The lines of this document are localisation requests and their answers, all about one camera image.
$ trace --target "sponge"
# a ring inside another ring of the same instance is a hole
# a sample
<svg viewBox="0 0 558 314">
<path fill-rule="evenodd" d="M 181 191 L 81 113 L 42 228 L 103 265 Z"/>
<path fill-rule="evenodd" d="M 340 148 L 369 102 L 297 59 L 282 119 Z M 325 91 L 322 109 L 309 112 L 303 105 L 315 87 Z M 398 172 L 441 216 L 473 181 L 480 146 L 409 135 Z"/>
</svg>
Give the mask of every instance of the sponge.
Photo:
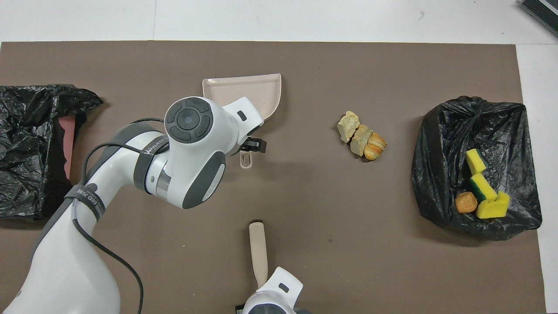
<svg viewBox="0 0 558 314">
<path fill-rule="evenodd" d="M 487 168 L 478 149 L 468 150 L 465 153 L 465 159 L 467 160 L 467 164 L 469 164 L 472 175 L 481 173 Z"/>
<path fill-rule="evenodd" d="M 493 201 L 498 196 L 496 191 L 488 184 L 482 173 L 477 173 L 469 180 L 471 184 L 471 191 L 475 194 L 479 201 Z"/>
<path fill-rule="evenodd" d="M 497 218 L 504 217 L 508 211 L 509 206 L 509 195 L 502 191 L 498 191 L 498 197 L 494 201 L 485 200 L 479 204 L 477 209 L 477 217 L 486 218 Z"/>
</svg>

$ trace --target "pink dustpan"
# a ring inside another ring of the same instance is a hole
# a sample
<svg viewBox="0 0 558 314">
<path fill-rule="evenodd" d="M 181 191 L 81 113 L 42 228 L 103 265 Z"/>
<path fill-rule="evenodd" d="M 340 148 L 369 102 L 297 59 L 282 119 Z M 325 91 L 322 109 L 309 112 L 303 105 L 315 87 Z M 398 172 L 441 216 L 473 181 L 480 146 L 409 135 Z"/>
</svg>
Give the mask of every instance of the pink dustpan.
<svg viewBox="0 0 558 314">
<path fill-rule="evenodd" d="M 247 97 L 256 107 L 259 115 L 268 120 L 281 99 L 281 74 L 255 75 L 251 77 L 204 79 L 202 82 L 204 97 L 226 106 L 242 97 Z M 252 166 L 250 153 L 240 152 L 240 166 L 249 169 Z"/>
</svg>

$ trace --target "food scrap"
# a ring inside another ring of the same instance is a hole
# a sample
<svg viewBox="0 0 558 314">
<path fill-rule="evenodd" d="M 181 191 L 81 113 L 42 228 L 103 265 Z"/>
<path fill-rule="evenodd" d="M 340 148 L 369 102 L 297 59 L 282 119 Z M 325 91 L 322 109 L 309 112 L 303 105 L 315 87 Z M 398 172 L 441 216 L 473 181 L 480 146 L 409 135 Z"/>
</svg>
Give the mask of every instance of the food scrap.
<svg viewBox="0 0 558 314">
<path fill-rule="evenodd" d="M 368 160 L 376 160 L 386 148 L 387 144 L 376 132 L 368 126 L 360 124 L 358 116 L 347 111 L 337 123 L 341 141 L 350 142 L 353 154 L 363 156 Z"/>
<path fill-rule="evenodd" d="M 470 213 L 477 209 L 477 198 L 472 192 L 463 192 L 455 198 L 455 207 L 460 213 Z"/>
</svg>

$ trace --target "trash bag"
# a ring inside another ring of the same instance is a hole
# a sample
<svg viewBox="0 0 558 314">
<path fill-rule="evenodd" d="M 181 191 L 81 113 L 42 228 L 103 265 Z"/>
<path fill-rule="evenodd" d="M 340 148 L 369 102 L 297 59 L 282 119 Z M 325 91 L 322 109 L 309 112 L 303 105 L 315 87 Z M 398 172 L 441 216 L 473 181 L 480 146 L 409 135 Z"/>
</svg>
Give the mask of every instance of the trash bag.
<svg viewBox="0 0 558 314">
<path fill-rule="evenodd" d="M 469 149 L 480 151 L 490 186 L 510 195 L 505 217 L 457 212 L 455 197 L 470 191 Z M 422 120 L 411 173 L 421 216 L 438 226 L 499 241 L 541 225 L 527 112 L 520 103 L 461 96 L 436 106 Z"/>
<path fill-rule="evenodd" d="M 64 129 L 58 118 L 103 103 L 73 85 L 0 86 L 0 217 L 48 217 L 71 184 L 64 172 Z"/>
</svg>

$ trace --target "white floor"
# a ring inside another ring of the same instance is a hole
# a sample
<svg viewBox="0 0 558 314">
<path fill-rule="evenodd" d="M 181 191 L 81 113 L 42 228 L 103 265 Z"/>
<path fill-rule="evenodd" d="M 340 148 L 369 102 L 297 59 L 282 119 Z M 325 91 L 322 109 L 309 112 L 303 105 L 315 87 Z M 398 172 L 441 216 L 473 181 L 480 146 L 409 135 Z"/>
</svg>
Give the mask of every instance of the white floor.
<svg viewBox="0 0 558 314">
<path fill-rule="evenodd" d="M 546 307 L 558 312 L 558 37 L 515 0 L 0 0 L 0 42 L 67 40 L 516 44 L 544 217 Z"/>
</svg>

